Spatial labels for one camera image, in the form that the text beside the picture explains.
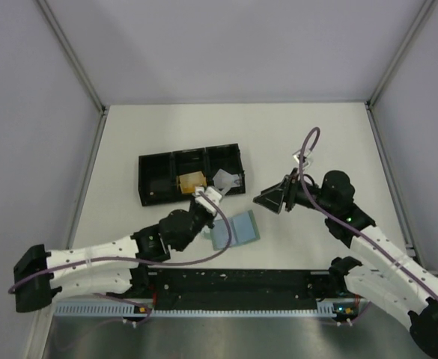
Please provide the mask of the green card holder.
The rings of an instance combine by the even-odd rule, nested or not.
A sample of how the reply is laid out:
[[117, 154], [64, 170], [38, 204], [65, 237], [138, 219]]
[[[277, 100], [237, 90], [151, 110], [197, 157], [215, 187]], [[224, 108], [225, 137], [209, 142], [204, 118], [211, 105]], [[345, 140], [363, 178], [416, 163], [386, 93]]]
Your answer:
[[[261, 238], [252, 210], [228, 218], [228, 223], [231, 228], [230, 248], [247, 245]], [[205, 227], [202, 235], [211, 241], [215, 251], [222, 250], [229, 240], [228, 229], [222, 219], [215, 220], [212, 229]]]

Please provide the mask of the black three-compartment tray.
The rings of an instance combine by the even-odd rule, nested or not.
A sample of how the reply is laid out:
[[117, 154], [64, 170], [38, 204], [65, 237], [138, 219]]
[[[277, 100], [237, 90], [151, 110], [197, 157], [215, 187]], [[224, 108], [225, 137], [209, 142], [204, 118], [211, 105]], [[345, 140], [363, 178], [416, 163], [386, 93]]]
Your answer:
[[202, 171], [207, 178], [207, 185], [213, 186], [213, 176], [219, 169], [241, 177], [241, 186], [232, 188], [227, 195], [246, 192], [245, 172], [238, 144], [139, 156], [138, 193], [141, 204], [155, 206], [188, 200], [192, 194], [180, 192], [178, 176]]

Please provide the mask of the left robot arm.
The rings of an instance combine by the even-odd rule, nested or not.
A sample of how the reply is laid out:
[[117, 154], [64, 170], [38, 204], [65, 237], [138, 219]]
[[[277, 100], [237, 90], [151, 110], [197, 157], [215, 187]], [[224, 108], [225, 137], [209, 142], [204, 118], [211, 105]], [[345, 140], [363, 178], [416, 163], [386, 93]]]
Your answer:
[[176, 209], [157, 224], [101, 245], [47, 250], [31, 246], [13, 267], [15, 310], [42, 310], [60, 298], [95, 293], [144, 295], [147, 266], [177, 266], [172, 251], [185, 248], [223, 212], [203, 196], [191, 199], [187, 210]]

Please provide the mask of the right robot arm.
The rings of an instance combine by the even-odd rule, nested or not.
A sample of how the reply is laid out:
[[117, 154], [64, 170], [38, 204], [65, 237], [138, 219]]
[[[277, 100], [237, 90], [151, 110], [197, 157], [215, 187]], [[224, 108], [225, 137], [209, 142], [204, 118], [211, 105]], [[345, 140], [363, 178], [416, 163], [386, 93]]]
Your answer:
[[415, 344], [438, 358], [438, 277], [397, 247], [354, 202], [355, 188], [343, 171], [329, 171], [321, 185], [303, 182], [297, 169], [261, 191], [253, 201], [274, 213], [296, 205], [322, 212], [330, 234], [351, 255], [329, 268], [330, 290], [349, 292], [400, 322]]

